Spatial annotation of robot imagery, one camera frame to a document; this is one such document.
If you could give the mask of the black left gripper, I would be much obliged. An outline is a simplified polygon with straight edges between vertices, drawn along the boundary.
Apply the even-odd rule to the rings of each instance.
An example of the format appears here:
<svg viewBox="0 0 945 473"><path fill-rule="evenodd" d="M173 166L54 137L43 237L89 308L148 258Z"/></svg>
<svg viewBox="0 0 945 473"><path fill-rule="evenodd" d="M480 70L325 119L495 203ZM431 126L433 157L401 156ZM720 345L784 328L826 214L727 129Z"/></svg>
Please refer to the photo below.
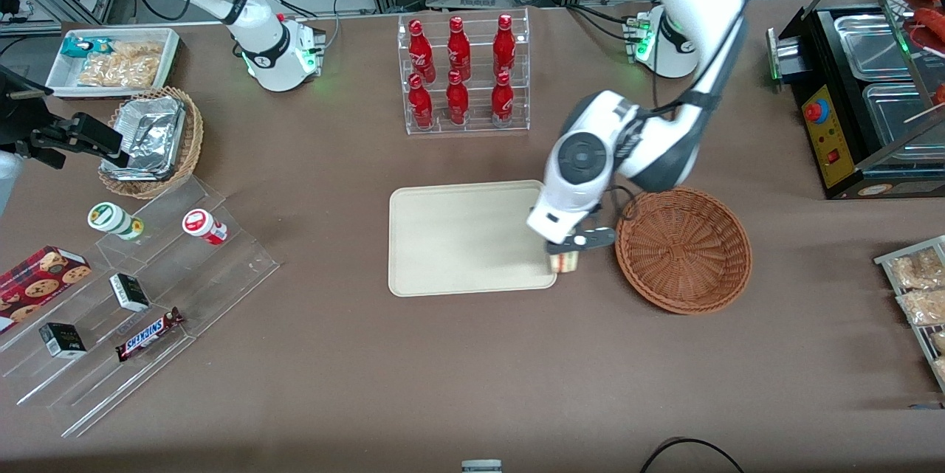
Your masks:
<svg viewBox="0 0 945 473"><path fill-rule="evenodd" d="M574 261L580 260L581 251L574 241L574 235L567 235L561 242L546 241L546 257L550 267L556 266L557 255L567 255L573 252Z"/></svg>

